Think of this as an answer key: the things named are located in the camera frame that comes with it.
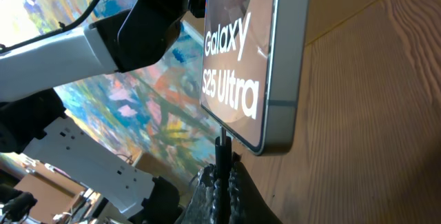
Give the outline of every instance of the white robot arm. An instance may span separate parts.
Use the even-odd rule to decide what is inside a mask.
[[[0,152],[23,152],[58,167],[127,218],[172,222],[178,190],[93,141],[65,115],[52,88],[156,63],[177,39],[188,10],[203,17],[205,0],[137,0],[131,10],[88,26],[76,28],[82,20],[61,24],[12,47],[0,45]]]

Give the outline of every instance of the canvas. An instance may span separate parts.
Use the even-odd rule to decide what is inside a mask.
[[[2,17],[12,45],[75,20],[91,0],[7,0]],[[101,0],[87,22],[116,14],[135,0]],[[93,139],[116,154],[146,151],[189,179],[214,162],[218,124],[199,106],[202,37],[182,24],[177,42],[155,65],[100,75],[57,87],[67,113]]]

